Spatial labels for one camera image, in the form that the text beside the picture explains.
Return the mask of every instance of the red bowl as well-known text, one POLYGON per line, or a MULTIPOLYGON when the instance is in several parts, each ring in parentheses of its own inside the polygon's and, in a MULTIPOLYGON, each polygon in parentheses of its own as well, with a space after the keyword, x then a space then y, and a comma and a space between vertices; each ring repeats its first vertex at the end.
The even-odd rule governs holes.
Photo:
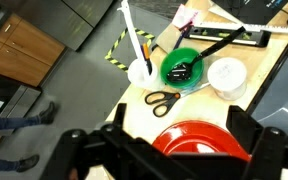
POLYGON ((153 146, 169 155, 173 152, 228 153, 250 160, 235 138, 224 129, 204 121, 183 121, 164 130, 153 146))

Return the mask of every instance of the black scissor handle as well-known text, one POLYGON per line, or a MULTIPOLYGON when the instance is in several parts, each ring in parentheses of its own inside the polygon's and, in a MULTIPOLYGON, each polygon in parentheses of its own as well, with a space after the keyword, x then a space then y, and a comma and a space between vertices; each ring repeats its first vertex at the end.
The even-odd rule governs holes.
POLYGON ((149 105, 152 105, 152 104, 155 104, 155 103, 159 103, 161 101, 170 100, 174 96, 175 96, 175 93, 169 93, 169 92, 165 92, 165 91, 156 91, 156 92, 152 92, 152 93, 146 95, 145 103, 149 104, 149 105), (149 101, 149 98, 152 98, 153 96, 158 96, 158 95, 162 95, 162 97, 161 98, 157 98, 157 99, 155 99, 153 101, 149 101))
POLYGON ((171 98, 170 100, 166 101, 165 103, 159 104, 157 105, 154 109, 153 109, 153 114, 156 117, 163 117, 165 116, 174 106, 175 102, 178 100, 178 98, 171 98), (165 107, 166 110, 163 113, 158 113, 158 109, 165 107))

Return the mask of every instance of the jeans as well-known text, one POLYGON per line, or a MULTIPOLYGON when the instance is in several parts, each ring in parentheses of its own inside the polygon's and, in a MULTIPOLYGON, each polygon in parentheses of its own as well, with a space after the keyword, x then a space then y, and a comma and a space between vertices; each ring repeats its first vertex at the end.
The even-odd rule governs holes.
MULTIPOLYGON (((1 118, 0 117, 0 130, 3 129, 16 129, 26 126, 34 126, 41 124, 39 116, 28 118, 1 118)), ((0 171, 16 171, 20 166, 19 161, 5 161, 0 160, 0 171)))

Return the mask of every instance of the yellow black caution tape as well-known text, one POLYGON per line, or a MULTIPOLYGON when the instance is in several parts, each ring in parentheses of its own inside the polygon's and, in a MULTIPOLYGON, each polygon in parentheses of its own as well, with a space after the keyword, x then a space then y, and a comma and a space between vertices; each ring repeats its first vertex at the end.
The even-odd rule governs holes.
MULTIPOLYGON (((108 51, 107 55, 105 56, 105 59, 108 60, 109 62, 111 62, 112 64, 114 64, 115 66, 117 66, 119 69, 127 72, 128 67, 125 66, 124 64, 118 62, 118 60, 116 60, 115 58, 112 57, 112 53, 113 51, 117 48, 117 46, 119 45, 119 43, 122 41, 122 39, 125 37, 125 35, 127 34, 128 29, 126 28, 122 34, 120 35, 120 37, 115 41, 115 43, 113 44, 112 48, 108 51)), ((137 29, 135 28, 135 32, 138 35, 141 35, 143 37, 145 37, 146 39, 148 39, 147 41, 147 46, 150 46, 152 44, 152 41, 154 40, 155 36, 147 33, 143 30, 137 29)))

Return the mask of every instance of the green bowl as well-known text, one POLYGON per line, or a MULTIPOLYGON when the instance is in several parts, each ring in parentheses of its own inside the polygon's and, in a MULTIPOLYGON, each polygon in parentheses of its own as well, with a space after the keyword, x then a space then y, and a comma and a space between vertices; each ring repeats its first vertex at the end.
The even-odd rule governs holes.
POLYGON ((192 68, 192 76, 189 80, 181 82, 170 82, 167 80, 167 74, 172 70, 172 68, 183 62, 190 63, 195 56, 198 56, 199 53, 192 48, 179 48, 171 53, 169 53, 161 65, 161 78, 169 86, 173 88, 186 89, 194 87, 202 78, 204 70, 204 61, 201 60, 192 68))

